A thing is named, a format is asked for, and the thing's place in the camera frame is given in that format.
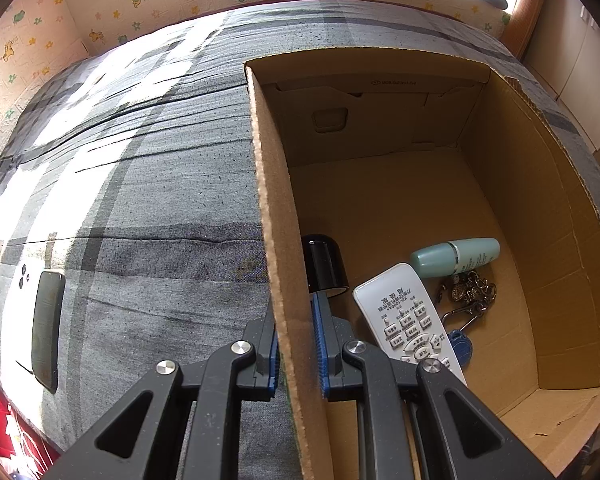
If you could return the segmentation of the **black smartphone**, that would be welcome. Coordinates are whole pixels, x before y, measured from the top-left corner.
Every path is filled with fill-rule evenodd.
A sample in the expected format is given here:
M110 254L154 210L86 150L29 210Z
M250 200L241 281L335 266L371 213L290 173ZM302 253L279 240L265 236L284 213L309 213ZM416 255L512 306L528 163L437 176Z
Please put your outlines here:
M43 271L38 280L31 336L31 366L36 380L50 393L58 386L58 340L66 278Z

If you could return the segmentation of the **teal lotion bottle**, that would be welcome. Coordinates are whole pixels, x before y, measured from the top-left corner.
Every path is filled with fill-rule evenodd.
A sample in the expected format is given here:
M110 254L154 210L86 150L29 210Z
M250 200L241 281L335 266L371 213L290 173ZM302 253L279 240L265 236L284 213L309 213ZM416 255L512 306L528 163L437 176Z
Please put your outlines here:
M420 278L444 278L486 266L500 256L496 238L449 240L412 252L410 265Z

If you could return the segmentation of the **brown cardboard box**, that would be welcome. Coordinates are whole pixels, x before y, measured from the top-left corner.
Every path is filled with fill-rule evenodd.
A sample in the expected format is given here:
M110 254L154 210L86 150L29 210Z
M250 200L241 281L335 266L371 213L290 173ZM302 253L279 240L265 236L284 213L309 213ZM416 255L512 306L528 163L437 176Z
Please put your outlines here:
M318 49L245 65L268 278L301 471L353 479L351 404L318 386L301 240L338 243L351 285L412 252L493 237L495 304L469 388L560 474L600 424L600 200L513 77L467 58Z

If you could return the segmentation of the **grey plaid bed sheet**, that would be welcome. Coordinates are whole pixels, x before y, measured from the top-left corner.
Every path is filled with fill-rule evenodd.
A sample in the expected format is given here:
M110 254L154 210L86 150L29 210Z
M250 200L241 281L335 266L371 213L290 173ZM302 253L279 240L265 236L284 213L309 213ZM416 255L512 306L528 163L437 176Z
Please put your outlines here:
M388 48L467 58L513 77L576 153L576 128L496 39L383 3L270 3L173 25L63 70L28 104L0 159L0 387L67 451L143 374L191 363L273 308L245 65ZM58 386L31 366L43 271L66 278ZM306 479L287 375L242 411L244 479Z

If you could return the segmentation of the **metal keychain with charms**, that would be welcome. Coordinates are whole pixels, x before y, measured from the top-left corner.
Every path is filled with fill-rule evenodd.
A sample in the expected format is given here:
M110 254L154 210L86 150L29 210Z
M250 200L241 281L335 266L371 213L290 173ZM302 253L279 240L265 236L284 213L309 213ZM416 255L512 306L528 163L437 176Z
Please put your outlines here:
M497 294L493 282L482 278L476 270L470 270L444 278L438 286L434 304L438 306L443 296L448 295L455 308L441 315L442 325L457 315L466 315L467 321L460 326L460 330L466 330L486 315Z

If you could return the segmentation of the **beige wardrobe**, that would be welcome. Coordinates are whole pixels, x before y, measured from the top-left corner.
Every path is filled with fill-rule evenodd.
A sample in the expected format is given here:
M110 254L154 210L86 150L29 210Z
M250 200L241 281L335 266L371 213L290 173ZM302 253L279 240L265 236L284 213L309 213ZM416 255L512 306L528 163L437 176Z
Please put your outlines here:
M580 0L544 0L524 65L600 165L600 28Z

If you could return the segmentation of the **blue key fob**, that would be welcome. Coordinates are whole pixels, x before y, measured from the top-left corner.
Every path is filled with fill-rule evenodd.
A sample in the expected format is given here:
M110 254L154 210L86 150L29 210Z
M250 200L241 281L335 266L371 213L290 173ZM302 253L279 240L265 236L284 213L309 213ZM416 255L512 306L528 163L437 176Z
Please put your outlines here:
M468 367L474 353L472 342L462 330L451 330L448 333L448 337L451 347L455 352L457 362L460 364L460 368L464 370Z

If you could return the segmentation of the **black glossy jar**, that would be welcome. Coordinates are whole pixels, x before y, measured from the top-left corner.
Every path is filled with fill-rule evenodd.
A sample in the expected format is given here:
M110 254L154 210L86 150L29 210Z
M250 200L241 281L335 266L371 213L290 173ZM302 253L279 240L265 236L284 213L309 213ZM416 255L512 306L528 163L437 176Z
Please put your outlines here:
M324 292L329 297L344 294L349 281L336 240L312 234L302 237L301 243L309 292Z

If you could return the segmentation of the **red blanket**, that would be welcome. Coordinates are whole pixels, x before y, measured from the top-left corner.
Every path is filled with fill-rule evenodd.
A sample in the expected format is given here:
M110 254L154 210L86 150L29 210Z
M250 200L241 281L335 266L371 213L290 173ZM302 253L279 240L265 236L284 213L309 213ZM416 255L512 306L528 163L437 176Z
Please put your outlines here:
M0 479L42 479L58 456L0 389Z

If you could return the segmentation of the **white remote control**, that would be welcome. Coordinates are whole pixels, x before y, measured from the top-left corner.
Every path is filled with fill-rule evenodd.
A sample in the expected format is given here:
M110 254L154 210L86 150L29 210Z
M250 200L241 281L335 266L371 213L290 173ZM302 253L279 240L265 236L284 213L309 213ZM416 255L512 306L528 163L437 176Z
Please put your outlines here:
M437 359L465 379L440 315L409 264L400 262L356 286L352 296L390 358L408 364Z

